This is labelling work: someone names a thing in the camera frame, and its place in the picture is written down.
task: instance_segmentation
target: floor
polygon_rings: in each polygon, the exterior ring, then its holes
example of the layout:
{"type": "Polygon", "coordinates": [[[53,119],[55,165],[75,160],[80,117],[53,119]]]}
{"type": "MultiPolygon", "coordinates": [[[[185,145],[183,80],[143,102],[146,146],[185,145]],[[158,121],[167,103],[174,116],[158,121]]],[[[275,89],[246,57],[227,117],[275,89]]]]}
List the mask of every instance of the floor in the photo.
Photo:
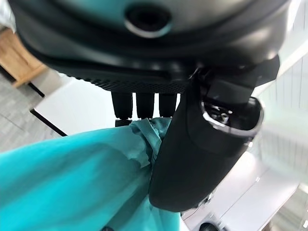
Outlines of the floor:
{"type": "Polygon", "coordinates": [[[0,74],[0,152],[60,137],[29,112],[41,100],[29,86],[15,89],[0,74]]]}

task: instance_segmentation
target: teal sleeve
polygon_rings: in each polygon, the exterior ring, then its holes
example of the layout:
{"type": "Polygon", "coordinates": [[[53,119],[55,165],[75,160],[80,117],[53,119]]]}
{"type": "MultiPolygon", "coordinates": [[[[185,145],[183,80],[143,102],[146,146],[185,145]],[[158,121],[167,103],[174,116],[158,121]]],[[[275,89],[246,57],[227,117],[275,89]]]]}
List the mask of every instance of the teal sleeve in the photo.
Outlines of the teal sleeve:
{"type": "Polygon", "coordinates": [[[169,121],[137,121],[0,154],[0,230],[178,231],[150,205],[153,154],[169,121]]]}

